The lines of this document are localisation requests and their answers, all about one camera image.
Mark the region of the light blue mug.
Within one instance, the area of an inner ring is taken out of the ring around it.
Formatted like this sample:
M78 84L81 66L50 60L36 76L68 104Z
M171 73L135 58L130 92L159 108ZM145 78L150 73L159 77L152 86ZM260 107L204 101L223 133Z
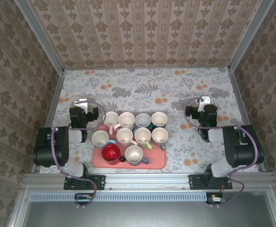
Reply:
M92 135L92 143L95 147L103 149L106 145L116 144L115 140L109 138L109 134L104 130L98 130Z

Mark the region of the pale pink mug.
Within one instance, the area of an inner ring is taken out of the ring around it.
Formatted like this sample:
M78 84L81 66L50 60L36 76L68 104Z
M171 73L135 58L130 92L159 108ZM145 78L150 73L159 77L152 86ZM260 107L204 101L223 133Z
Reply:
M115 131L121 128L127 128L131 131L134 130L135 116L130 112L124 112L119 116L118 123L113 127Z

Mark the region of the red mug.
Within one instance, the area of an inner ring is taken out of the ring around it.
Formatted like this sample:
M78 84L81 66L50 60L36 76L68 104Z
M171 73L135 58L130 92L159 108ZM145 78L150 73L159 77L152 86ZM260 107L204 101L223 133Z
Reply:
M109 143L103 147L102 158L110 165L126 161L126 158L121 155L120 148L113 143Z

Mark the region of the teal mug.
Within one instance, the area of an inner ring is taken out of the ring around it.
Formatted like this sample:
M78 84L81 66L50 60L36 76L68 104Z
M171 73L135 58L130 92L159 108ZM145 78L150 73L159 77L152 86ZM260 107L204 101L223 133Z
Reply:
M140 113L135 117L135 129L133 132L135 132L139 128L151 128L151 117L146 113Z

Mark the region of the dark green mug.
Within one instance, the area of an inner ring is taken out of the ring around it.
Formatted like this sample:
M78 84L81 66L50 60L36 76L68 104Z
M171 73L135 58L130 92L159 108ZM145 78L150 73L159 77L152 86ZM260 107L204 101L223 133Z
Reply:
M151 122L153 124L153 130L159 127L166 128L166 125L168 123L168 117L163 112L155 112L151 116Z

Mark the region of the grey mug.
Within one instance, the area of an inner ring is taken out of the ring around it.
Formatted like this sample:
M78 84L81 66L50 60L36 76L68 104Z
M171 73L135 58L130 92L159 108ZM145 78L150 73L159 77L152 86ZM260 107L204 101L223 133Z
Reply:
M158 127L152 131L152 140L154 144L159 147L162 151L166 151L166 142L169 134L165 128Z

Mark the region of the yellow-green mug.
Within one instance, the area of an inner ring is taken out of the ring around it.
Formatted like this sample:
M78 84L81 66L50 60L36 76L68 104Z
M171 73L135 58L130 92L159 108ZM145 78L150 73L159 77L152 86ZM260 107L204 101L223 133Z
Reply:
M147 148L149 150L152 150L151 146L151 131L147 128L139 128L134 133L134 138L137 144L142 148Z

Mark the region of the purple-grey mug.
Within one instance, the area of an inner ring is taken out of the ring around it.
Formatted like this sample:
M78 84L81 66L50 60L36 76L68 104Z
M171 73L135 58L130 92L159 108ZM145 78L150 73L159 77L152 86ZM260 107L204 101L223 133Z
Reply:
M150 163L149 160L144 157L142 148L137 145L129 146L126 149L125 158L133 166L137 166L139 164L148 165Z

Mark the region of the salmon red mat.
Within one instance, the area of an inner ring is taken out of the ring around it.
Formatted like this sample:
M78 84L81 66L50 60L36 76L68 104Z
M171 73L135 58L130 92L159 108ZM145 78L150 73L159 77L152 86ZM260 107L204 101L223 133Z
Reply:
M106 126L103 124L98 127L98 130L104 130L108 133ZM116 145L120 148L121 155L125 157L125 151L128 147L123 147L116 139L117 132L113 135L109 135L109 138L116 141ZM144 157L149 160L149 164L139 164L137 166L131 165L127 160L125 162L120 162L116 165L108 164L102 158L102 149L94 146L94 153L92 158L92 164L98 168L119 168L119 169L162 169L165 166L165 153L157 146L153 146L152 150L147 148L142 148L144 152Z

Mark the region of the small circuit board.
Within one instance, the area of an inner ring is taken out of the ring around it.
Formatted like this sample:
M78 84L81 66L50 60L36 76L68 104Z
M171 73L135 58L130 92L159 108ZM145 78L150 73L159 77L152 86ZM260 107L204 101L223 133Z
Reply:
M214 205L214 204L221 204L225 202L225 197L222 192L215 192L215 193L206 193L207 201L206 203L209 205Z
M76 193L74 203L79 206L86 206L93 198L93 193Z

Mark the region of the grey metal sheet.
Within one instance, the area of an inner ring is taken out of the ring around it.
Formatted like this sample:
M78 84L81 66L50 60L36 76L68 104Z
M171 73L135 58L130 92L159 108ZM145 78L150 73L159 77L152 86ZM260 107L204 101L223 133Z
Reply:
M204 202L33 202L23 227L276 227L264 200L222 207Z

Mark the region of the aluminium table side rail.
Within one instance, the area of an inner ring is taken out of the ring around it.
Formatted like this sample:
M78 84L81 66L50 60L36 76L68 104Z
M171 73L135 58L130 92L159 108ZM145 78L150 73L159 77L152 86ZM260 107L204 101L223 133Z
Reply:
M233 87L234 95L236 97L239 110L241 113L242 122L244 123L244 125L251 125L235 74L231 70L228 70L228 74L230 77L230 81Z
M52 123L53 123L53 120L54 120L54 117L55 117L55 112L56 112L56 108L57 108L57 105L58 105L58 102L59 102L59 98L60 98L60 94L61 94L61 91L62 91L64 79L65 79L64 74L62 74L58 77L57 85L56 85L55 91L53 93L51 105L50 105L50 108L49 108L49 111L48 111L48 114L47 114L47 118L46 118L46 121L45 121L45 124L44 124L45 128L47 128L47 127L51 128L52 127Z

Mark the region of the thin aluminium table rail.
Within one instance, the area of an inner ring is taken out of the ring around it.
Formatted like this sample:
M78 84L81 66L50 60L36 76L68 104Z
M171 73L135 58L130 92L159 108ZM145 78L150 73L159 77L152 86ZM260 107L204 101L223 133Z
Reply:
M66 70L138 70L138 69L194 69L194 68L229 68L227 65L185 65L185 66L120 66L120 67L85 67L85 68L65 68Z

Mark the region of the aluminium frame post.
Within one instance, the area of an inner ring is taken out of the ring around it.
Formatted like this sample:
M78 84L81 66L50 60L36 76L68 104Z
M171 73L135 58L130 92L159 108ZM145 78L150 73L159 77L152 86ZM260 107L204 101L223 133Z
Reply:
M33 12L33 9L30 6L28 0L15 0L15 2L24 15L27 23L35 34L46 55L48 56L52 66L58 73L58 76L62 76L64 67L58 55L56 54L54 46L51 44L49 38L46 35L45 28L42 28L42 24L38 21L38 18Z
M240 60L242 59L245 52L247 51L247 48L249 47L252 39L254 38L257 30L259 29L260 25L265 19L265 16L269 12L273 3L274 3L274 0L260 1L258 8L256 9L249 25L247 26L247 29L244 35L242 36L242 39L240 40L230 60L230 63L228 64L228 68L230 71L234 71L238 66Z

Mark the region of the long aluminium base rail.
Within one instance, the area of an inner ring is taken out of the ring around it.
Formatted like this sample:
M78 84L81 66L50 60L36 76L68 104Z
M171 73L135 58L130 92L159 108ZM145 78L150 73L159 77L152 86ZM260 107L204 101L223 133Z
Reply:
M106 174L105 191L188 191L186 174ZM245 191L276 189L273 173L235 173L232 179L245 184ZM21 189L32 191L62 191L65 177L60 174L26 174Z

